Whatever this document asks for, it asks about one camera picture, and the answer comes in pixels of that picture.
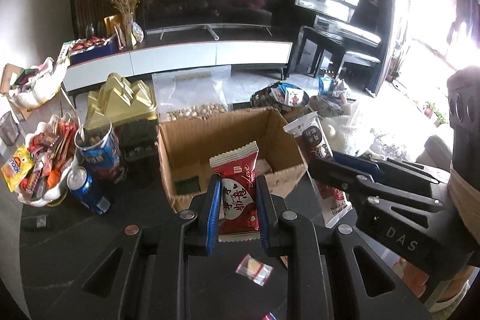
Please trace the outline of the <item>white shell snack tray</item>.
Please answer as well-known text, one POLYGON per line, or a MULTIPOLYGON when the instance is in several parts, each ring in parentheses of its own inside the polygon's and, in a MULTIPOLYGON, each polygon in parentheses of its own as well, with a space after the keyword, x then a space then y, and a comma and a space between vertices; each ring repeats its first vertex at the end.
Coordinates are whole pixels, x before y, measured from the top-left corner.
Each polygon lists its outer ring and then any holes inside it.
POLYGON ((44 207, 62 202, 68 173, 78 163, 73 138, 79 127, 76 115, 52 115, 1 164, 5 185, 20 203, 44 207))

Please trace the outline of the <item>dried flower vase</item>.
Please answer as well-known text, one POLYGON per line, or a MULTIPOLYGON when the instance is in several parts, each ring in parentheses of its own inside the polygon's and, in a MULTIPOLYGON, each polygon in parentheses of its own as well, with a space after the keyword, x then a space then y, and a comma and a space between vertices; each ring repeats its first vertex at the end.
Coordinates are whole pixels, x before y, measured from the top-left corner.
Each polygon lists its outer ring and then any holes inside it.
POLYGON ((133 48, 133 22, 136 14, 139 0, 110 0, 112 6, 117 9, 122 16, 124 26, 125 46, 129 49, 133 48))

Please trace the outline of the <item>black remote control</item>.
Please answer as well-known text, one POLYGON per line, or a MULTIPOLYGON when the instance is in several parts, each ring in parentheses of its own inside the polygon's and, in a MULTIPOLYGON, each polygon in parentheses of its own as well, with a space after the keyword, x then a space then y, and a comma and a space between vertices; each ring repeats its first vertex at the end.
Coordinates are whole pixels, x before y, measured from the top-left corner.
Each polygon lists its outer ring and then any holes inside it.
POLYGON ((40 214, 37 216, 29 216, 21 218, 20 228, 25 232, 35 232, 47 230, 50 227, 49 216, 40 214))

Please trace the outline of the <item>small clear candy packet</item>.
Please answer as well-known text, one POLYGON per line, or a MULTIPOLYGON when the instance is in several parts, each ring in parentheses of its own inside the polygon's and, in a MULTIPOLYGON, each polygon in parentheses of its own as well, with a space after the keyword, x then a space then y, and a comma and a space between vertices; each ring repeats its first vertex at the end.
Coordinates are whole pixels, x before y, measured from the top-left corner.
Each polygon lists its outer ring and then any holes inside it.
POLYGON ((238 264, 236 273, 263 287, 272 274, 273 267, 247 254, 238 264))

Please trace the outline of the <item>white snack packet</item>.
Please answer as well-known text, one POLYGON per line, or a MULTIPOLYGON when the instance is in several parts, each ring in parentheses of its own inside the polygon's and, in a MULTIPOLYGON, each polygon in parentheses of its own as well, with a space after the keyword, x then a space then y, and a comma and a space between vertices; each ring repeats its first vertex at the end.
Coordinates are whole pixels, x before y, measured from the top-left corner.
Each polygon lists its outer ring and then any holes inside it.
POLYGON ((335 187, 329 169, 335 163, 317 112, 295 119, 283 127, 295 138, 302 158, 307 164, 308 176, 317 191, 318 202, 326 228, 333 228, 351 209, 352 204, 341 188, 335 187))

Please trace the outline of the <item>clear bag of nuts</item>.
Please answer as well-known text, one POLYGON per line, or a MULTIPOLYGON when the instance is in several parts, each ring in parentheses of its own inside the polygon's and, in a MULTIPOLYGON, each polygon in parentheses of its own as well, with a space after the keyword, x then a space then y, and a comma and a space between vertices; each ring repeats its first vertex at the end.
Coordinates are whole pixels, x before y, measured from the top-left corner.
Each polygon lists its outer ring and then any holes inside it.
POLYGON ((152 75, 160 123, 208 119, 232 110, 231 67, 199 67, 152 75))

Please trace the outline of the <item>blue chocolate canister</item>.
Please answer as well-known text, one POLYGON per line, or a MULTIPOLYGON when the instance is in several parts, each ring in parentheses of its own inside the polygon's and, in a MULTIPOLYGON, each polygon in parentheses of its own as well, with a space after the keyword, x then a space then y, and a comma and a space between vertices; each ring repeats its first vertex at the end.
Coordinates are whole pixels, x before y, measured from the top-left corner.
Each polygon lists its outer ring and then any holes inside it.
POLYGON ((108 118, 88 119, 74 138, 83 164, 100 180, 118 183, 126 176, 120 144, 108 118))

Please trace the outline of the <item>red heart snack packet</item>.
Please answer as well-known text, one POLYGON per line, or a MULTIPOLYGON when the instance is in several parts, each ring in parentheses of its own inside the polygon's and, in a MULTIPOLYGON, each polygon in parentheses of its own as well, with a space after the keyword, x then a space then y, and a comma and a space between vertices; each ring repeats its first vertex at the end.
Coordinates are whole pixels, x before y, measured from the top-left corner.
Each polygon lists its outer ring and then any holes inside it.
POLYGON ((209 159, 221 177, 220 242, 251 241, 259 237, 256 209, 256 162, 259 147, 252 141, 209 159))

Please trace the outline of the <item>blue soda can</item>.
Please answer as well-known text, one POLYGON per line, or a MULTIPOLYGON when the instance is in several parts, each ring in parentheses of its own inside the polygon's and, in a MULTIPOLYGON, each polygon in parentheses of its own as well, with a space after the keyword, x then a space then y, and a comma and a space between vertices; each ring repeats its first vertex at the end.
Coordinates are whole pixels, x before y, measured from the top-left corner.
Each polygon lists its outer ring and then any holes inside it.
POLYGON ((111 203, 95 178, 83 166, 75 166, 67 175, 67 187, 70 193, 87 209, 95 214, 105 214, 111 203))

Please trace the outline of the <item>black upright piano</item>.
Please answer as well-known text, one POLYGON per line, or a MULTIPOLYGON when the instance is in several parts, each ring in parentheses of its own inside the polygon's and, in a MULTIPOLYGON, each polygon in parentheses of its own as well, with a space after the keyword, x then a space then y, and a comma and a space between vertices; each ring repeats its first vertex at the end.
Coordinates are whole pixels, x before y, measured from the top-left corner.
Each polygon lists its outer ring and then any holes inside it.
MULTIPOLYGON (((346 48, 374 57, 379 54, 378 8, 368 0, 278 0, 277 5, 274 24, 291 40, 291 51, 300 27, 308 26, 341 36, 346 48)), ((294 71, 288 63, 283 77, 294 71)))

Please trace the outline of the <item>upper white shell tray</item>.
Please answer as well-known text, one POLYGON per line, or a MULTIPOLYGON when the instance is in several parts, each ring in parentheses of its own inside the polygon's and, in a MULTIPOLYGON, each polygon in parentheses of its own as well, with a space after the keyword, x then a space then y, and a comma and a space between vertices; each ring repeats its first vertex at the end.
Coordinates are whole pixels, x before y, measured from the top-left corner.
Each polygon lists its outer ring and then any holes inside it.
POLYGON ((22 110, 37 109, 58 93, 69 66, 68 58, 60 62, 47 58, 40 67, 28 69, 37 73, 23 87, 12 87, 7 92, 7 100, 22 110))

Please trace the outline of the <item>piano bench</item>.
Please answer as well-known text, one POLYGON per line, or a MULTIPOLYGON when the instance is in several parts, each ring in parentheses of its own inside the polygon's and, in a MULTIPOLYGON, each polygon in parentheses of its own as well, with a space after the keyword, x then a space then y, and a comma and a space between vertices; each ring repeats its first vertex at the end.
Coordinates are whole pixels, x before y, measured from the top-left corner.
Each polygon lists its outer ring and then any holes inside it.
POLYGON ((304 47, 308 41, 316 45, 310 73, 317 77, 322 72, 329 73, 332 79, 338 79, 346 63, 375 68, 380 59, 359 50, 346 48, 341 36, 308 26, 301 26, 298 38, 289 58, 289 69, 295 70, 300 63, 304 47))

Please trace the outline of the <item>brown cardboard box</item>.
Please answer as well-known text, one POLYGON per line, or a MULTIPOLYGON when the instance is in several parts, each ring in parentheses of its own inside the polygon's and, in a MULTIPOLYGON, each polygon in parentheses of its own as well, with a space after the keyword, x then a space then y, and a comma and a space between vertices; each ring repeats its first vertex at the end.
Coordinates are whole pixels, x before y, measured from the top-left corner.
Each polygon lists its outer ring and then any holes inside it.
POLYGON ((259 161, 272 171, 266 179, 271 193, 286 197, 306 172, 295 138, 284 132, 287 121, 273 108, 235 110, 209 119, 189 119, 158 126, 160 174, 168 203, 180 212, 204 193, 213 174, 209 160, 252 141, 259 161))

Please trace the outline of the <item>white tv cabinet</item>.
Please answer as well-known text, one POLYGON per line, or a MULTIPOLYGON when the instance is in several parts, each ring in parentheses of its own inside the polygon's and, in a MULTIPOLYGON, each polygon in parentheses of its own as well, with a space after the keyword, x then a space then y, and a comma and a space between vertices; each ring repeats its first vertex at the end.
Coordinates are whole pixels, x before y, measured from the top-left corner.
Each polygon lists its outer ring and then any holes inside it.
POLYGON ((67 69, 66 91, 98 85, 111 73, 140 76, 177 69, 223 65, 284 67, 292 44, 282 41, 217 41, 137 49, 89 60, 67 69))

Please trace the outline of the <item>white plush toy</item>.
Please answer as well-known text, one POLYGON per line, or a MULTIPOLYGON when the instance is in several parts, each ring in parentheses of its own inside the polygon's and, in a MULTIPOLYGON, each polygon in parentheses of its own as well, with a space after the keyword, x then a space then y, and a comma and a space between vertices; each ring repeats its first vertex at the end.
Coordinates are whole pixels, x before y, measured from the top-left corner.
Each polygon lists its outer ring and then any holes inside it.
POLYGON ((374 108, 368 102, 322 98, 318 114, 333 151, 359 157, 374 143, 374 108))

